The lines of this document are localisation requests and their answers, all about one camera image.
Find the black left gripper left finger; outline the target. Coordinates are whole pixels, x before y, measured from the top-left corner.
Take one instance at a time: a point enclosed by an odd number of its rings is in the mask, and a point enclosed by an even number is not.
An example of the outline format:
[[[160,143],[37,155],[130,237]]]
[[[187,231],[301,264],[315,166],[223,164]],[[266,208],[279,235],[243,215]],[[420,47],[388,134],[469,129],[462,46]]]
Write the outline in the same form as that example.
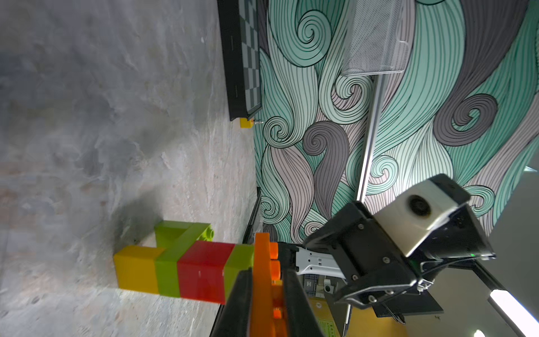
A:
[[[243,270],[237,276],[229,299],[213,327],[211,337],[249,336],[252,297],[252,269]]]

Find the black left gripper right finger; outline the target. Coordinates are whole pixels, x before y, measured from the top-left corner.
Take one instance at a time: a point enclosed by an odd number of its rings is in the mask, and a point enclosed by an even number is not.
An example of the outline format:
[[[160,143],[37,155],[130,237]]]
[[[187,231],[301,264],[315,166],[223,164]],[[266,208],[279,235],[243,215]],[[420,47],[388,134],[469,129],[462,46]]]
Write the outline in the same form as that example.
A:
[[[282,275],[286,328],[292,337],[323,337],[303,286],[293,270]]]

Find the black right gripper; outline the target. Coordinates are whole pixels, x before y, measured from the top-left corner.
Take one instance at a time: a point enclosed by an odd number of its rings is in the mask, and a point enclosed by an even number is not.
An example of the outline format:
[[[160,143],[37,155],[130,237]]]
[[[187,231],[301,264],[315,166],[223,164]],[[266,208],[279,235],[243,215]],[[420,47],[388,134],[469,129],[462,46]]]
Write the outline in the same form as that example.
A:
[[[336,303],[366,309],[417,286],[419,274],[361,202],[350,202],[296,252],[298,275],[345,279]]]

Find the orange long lego brick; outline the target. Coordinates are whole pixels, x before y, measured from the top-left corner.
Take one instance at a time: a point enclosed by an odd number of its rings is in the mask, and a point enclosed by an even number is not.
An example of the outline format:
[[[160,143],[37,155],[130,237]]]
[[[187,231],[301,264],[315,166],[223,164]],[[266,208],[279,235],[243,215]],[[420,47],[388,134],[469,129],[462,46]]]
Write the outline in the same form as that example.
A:
[[[251,336],[286,336],[284,295],[279,250],[268,233],[258,233],[254,241]]]

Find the red lego brick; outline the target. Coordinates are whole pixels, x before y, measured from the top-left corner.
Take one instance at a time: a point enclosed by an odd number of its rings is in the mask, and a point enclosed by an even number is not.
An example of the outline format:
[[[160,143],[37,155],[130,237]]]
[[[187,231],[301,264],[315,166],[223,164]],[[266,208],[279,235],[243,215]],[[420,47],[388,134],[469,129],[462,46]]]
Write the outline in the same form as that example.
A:
[[[177,262],[183,299],[225,303],[223,269],[234,244],[196,241]]]

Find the green hollow lego brick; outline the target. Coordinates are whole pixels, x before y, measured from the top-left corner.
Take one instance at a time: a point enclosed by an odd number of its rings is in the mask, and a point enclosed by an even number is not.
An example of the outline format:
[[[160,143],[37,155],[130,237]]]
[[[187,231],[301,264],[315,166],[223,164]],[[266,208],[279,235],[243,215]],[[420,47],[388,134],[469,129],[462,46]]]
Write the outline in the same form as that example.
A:
[[[243,270],[251,268],[253,266],[253,260],[253,245],[237,244],[234,246],[223,268],[225,300],[228,300],[238,274]]]

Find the long green lego brick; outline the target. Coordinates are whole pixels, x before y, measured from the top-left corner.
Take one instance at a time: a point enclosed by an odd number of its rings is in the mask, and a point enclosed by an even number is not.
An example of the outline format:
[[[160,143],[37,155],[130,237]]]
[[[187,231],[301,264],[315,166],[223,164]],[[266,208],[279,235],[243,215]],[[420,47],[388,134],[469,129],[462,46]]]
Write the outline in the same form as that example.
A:
[[[177,262],[196,242],[198,232],[190,229],[176,239],[169,248],[155,261],[159,294],[162,296],[181,297],[178,281]]]

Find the yellow lego brick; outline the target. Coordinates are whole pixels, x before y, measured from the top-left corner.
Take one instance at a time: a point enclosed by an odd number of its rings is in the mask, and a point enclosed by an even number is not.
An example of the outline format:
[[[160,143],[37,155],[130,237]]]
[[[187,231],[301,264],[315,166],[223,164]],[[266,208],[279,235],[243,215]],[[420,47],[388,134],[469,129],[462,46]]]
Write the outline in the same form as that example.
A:
[[[164,248],[127,246],[114,255],[117,283],[120,289],[159,294],[156,259]]]

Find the green square lego brick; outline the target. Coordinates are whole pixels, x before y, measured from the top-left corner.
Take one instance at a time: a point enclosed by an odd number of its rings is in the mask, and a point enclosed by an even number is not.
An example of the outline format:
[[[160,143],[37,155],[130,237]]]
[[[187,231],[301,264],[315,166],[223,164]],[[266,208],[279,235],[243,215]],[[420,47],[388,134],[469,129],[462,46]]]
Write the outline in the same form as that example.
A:
[[[199,233],[197,240],[213,241],[214,231],[209,223],[163,220],[154,227],[157,247],[169,248],[178,237],[190,229],[194,229]]]

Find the small yellow block by checkerboard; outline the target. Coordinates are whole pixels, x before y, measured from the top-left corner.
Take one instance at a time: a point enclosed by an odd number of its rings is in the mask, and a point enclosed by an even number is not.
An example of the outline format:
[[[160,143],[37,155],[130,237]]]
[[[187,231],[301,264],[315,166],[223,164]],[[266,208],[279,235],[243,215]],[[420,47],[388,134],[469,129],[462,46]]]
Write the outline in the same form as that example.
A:
[[[255,122],[252,119],[240,118],[239,124],[241,129],[251,129],[255,125]]]

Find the black checkerboard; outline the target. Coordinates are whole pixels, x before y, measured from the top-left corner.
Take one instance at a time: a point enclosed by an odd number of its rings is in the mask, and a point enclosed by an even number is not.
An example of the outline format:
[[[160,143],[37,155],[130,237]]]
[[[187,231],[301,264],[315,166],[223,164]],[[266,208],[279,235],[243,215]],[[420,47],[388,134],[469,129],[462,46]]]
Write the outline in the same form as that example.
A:
[[[262,107],[258,2],[218,0],[230,119],[251,119]]]

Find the aluminium rail right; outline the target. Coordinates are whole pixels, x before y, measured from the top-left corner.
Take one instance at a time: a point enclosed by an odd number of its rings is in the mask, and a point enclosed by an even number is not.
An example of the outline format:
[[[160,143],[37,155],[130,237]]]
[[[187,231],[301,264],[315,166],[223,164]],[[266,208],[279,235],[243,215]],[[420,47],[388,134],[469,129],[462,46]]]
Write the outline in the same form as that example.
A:
[[[366,192],[369,184],[369,177],[371,173],[371,163],[373,161],[373,153],[376,144],[376,134],[379,125],[379,115],[383,108],[383,102],[385,97],[385,89],[387,86],[387,76],[380,74],[376,77],[374,97],[371,104],[371,110],[369,118],[367,120],[366,132],[364,137],[364,155],[361,168],[361,176],[359,179],[359,188],[357,193],[357,200],[364,202],[366,199]]]

